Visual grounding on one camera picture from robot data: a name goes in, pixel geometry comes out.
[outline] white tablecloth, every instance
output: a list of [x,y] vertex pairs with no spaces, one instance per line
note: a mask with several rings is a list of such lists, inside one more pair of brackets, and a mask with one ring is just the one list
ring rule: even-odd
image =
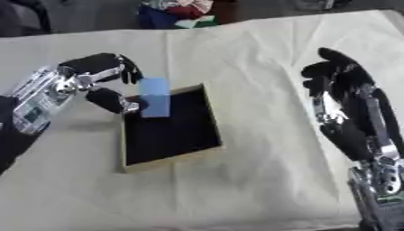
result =
[[[347,53],[369,70],[404,124],[404,38],[379,11],[197,30],[1,39],[0,92],[44,64],[97,52],[122,53],[146,76],[169,78],[172,88],[204,83],[224,142],[204,158],[123,174],[118,170],[119,118],[78,99],[0,178],[1,229],[313,230],[355,225],[359,217],[345,184],[350,162],[318,132],[301,87],[300,70],[319,61],[317,48],[323,46]],[[108,86],[137,93],[137,87],[119,82]]]

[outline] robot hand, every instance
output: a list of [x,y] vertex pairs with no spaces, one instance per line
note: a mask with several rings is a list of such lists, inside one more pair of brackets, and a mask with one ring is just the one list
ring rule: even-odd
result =
[[[92,75],[92,78],[98,75],[96,83],[121,79],[125,84],[136,84],[143,78],[142,72],[131,60],[124,55],[112,53],[99,53],[82,59],[69,60],[60,66],[70,68],[76,75]],[[147,107],[145,101],[140,98],[128,102],[121,94],[108,88],[91,88],[86,99],[115,114]]]
[[88,92],[87,99],[115,113],[137,112],[146,105],[135,99],[128,102],[97,82],[122,79],[136,83],[142,73],[123,55],[100,53],[61,63],[57,68],[44,67],[11,92],[0,96],[0,174],[28,150],[48,128],[51,118],[60,112],[78,92]]
[[17,105],[17,98],[0,96],[0,174],[10,168],[15,159],[27,151],[49,126],[46,124],[36,134],[21,133],[13,123],[13,111]]
[[322,48],[303,69],[321,132],[355,162],[348,184],[366,230],[402,230],[404,143],[384,92],[356,61]]

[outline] blue sponge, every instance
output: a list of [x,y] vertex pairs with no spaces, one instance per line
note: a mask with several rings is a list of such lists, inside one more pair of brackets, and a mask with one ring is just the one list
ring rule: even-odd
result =
[[170,116],[170,83],[165,78],[144,78],[139,81],[141,98],[149,106],[141,113],[143,118]]

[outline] black box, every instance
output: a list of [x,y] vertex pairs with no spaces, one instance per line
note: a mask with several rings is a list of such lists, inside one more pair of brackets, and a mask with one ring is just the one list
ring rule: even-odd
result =
[[203,155],[221,145],[216,120],[203,85],[171,93],[170,117],[124,115],[122,161],[126,172],[149,169]]

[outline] red cloth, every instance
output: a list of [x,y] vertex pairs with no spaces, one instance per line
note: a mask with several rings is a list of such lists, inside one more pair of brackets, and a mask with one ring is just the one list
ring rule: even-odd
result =
[[198,19],[204,15],[194,5],[173,6],[167,8],[166,11],[170,14],[175,14],[181,19]]

